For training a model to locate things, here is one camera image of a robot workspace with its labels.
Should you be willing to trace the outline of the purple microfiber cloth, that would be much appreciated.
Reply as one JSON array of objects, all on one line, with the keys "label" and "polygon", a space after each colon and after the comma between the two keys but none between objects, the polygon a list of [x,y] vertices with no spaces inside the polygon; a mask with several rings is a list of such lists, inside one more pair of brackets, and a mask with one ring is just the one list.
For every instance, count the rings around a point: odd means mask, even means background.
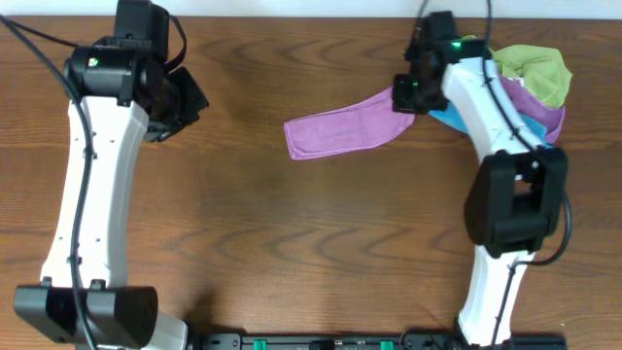
[{"label": "purple microfiber cloth", "polygon": [[395,112],[392,94],[389,87],[357,104],[285,122],[290,157],[326,158],[396,139],[414,123],[415,116]]}]

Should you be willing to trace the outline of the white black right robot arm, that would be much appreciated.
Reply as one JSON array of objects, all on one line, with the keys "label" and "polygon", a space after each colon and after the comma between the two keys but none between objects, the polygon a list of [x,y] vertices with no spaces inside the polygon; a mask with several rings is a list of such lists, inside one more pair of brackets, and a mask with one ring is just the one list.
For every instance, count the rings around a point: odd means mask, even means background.
[{"label": "white black right robot arm", "polygon": [[564,239],[545,260],[536,252],[569,220],[568,159],[546,147],[521,120],[481,39],[457,35],[412,40],[406,75],[394,79],[397,112],[457,108],[479,159],[464,209],[474,262],[466,302],[452,332],[412,332],[407,349],[565,349],[561,335],[514,335],[511,313],[530,266],[546,266],[568,246]]}]

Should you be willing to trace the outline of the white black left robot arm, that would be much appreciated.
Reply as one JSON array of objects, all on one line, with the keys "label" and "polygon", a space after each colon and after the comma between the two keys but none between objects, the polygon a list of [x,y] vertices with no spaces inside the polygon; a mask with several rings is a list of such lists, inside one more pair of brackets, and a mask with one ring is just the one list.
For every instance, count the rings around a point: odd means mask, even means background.
[{"label": "white black left robot arm", "polygon": [[165,51],[77,48],[64,81],[70,149],[52,246],[40,281],[16,289],[16,314],[56,343],[91,349],[187,349],[190,327],[128,283],[126,221],[143,142],[195,122],[207,100]]}]

